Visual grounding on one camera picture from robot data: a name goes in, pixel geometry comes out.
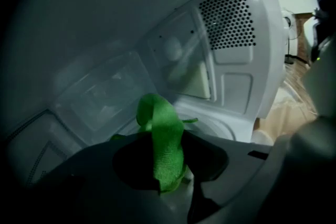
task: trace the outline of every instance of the green cloth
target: green cloth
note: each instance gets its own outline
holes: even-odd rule
[[[175,190],[186,170],[181,146],[183,122],[167,100],[151,93],[141,98],[136,120],[140,131],[152,133],[153,176],[160,183],[160,191]]]

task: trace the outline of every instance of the perforated vent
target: perforated vent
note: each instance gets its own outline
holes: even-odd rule
[[[247,0],[205,0],[199,4],[211,50],[255,46]]]

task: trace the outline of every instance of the perforated metal panel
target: perforated metal panel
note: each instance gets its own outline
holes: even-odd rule
[[[205,0],[199,4],[211,50],[255,46],[248,0]]]

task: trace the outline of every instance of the green fabric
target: green fabric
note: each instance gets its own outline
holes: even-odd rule
[[[186,170],[181,146],[183,122],[174,107],[157,94],[141,98],[136,120],[140,131],[152,132],[153,176],[160,183],[160,191],[175,190]]]

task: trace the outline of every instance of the green towel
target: green towel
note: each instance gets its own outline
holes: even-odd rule
[[[181,146],[183,122],[167,100],[151,93],[141,98],[136,120],[140,131],[152,132],[153,176],[161,193],[175,190],[186,170]]]

